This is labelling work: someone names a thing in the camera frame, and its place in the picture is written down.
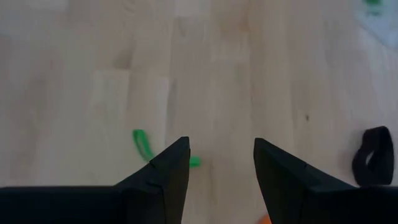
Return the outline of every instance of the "green object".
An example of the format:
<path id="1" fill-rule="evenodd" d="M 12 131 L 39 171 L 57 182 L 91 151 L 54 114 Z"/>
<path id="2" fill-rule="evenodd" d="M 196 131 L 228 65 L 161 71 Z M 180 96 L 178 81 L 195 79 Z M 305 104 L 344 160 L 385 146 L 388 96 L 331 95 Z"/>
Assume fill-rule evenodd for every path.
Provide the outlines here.
<path id="1" fill-rule="evenodd" d="M 136 144 L 138 153 L 141 155 L 141 157 L 146 162 L 149 162 L 151 159 L 153 159 L 155 157 L 155 154 L 150 149 L 147 134 L 145 133 L 144 130 L 142 130 L 142 129 L 132 130 L 132 139 L 134 140 L 134 143 Z M 192 156 L 189 160 L 189 166 L 191 168 L 199 167 L 200 164 L 201 164 L 200 157 Z"/>
<path id="2" fill-rule="evenodd" d="M 380 6 L 382 4 L 382 0 L 364 0 L 364 2 L 372 6 Z"/>

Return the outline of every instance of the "floor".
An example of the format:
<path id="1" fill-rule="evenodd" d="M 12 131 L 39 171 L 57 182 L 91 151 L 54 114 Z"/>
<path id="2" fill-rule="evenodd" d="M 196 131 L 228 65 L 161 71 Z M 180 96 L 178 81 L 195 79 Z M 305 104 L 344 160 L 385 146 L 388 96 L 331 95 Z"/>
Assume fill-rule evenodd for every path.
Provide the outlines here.
<path id="1" fill-rule="evenodd" d="M 398 140 L 397 60 L 346 0 L 4 0 L 0 185 L 115 184 L 140 128 L 203 159 L 183 223 L 254 223 L 254 138 L 354 184 L 363 131 Z"/>

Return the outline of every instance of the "black object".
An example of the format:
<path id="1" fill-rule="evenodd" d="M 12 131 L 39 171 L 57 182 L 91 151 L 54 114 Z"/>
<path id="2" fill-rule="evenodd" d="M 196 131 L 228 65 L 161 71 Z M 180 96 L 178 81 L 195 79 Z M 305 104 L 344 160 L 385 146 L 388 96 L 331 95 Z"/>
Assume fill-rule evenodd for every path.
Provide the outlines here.
<path id="1" fill-rule="evenodd" d="M 357 189 L 259 138 L 254 163 L 272 224 L 397 222 L 397 188 Z"/>
<path id="2" fill-rule="evenodd" d="M 190 146 L 182 137 L 109 187 L 5 187 L 0 223 L 181 223 Z"/>
<path id="3" fill-rule="evenodd" d="M 388 128 L 381 126 L 365 131 L 352 167 L 355 180 L 360 186 L 391 184 L 394 147 Z"/>

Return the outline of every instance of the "black strap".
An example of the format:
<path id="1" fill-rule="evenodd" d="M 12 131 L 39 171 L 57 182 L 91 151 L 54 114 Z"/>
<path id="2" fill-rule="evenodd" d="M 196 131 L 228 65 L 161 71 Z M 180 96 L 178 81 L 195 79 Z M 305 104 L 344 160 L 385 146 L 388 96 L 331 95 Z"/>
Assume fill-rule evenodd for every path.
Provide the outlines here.
<path id="1" fill-rule="evenodd" d="M 365 131 L 352 167 L 355 180 L 360 186 L 391 184 L 394 173 L 394 146 L 388 128 L 381 126 Z"/>

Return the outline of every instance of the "green toy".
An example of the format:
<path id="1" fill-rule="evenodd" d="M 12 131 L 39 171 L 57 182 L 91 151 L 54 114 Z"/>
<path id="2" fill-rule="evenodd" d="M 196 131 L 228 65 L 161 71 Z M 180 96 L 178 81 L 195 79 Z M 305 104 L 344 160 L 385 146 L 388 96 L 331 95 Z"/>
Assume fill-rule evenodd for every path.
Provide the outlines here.
<path id="1" fill-rule="evenodd" d="M 132 130 L 132 139 L 137 146 L 138 153 L 146 162 L 149 162 L 151 159 L 155 157 L 155 154 L 150 149 L 149 141 L 144 130 L 141 129 Z M 189 166 L 191 168 L 199 167 L 200 164 L 201 164 L 200 157 L 192 156 L 189 160 Z"/>
<path id="2" fill-rule="evenodd" d="M 369 5 L 377 5 L 377 6 L 382 4 L 381 0 L 364 0 L 364 2 Z"/>

